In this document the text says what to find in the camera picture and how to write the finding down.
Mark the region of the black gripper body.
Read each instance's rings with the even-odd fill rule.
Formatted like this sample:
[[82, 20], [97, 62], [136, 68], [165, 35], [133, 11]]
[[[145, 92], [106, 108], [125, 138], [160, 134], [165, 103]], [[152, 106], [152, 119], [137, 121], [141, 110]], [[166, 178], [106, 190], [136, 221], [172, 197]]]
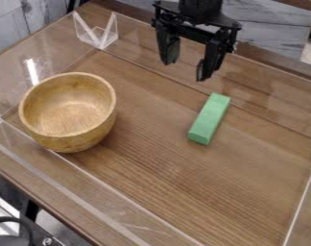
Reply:
[[233, 51], [241, 24], [222, 13], [222, 0], [154, 0], [153, 7], [160, 49], [173, 47], [184, 37], [202, 44], [214, 40], [226, 52]]

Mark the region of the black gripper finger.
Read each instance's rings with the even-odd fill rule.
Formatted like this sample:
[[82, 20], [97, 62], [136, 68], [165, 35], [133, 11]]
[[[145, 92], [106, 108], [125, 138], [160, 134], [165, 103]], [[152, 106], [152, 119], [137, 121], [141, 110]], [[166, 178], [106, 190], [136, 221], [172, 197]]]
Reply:
[[205, 81], [221, 67], [225, 55], [225, 44], [217, 39], [210, 39], [205, 44], [204, 58], [196, 66], [196, 80]]
[[154, 25], [154, 32], [160, 60], [169, 65], [178, 59], [180, 37], [162, 23]]

